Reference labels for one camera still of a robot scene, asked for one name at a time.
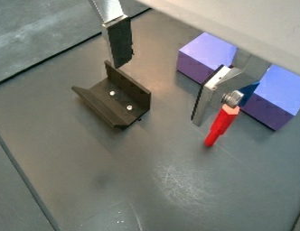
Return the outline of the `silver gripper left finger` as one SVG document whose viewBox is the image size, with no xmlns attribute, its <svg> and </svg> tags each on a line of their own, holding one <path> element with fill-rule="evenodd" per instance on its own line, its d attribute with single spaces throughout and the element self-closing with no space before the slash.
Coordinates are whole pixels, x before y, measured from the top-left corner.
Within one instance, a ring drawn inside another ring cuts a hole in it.
<svg viewBox="0 0 300 231">
<path fill-rule="evenodd" d="M 115 68 L 122 67 L 133 56 L 131 18 L 123 13 L 119 0 L 88 0 L 102 20 L 102 34 Z"/>
</svg>

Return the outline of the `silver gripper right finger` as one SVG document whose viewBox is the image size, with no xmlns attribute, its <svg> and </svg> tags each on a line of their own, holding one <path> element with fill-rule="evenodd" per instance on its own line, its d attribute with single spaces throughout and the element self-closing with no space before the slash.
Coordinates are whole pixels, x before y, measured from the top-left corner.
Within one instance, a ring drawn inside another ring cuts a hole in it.
<svg viewBox="0 0 300 231">
<path fill-rule="evenodd" d="M 238 90 L 258 82 L 269 67 L 269 61 L 242 49 L 235 51 L 231 66 L 221 65 L 199 88 L 191 114 L 191 121 L 197 126 L 203 123 L 210 106 L 219 108 L 222 104 L 239 104 L 244 94 Z"/>
</svg>

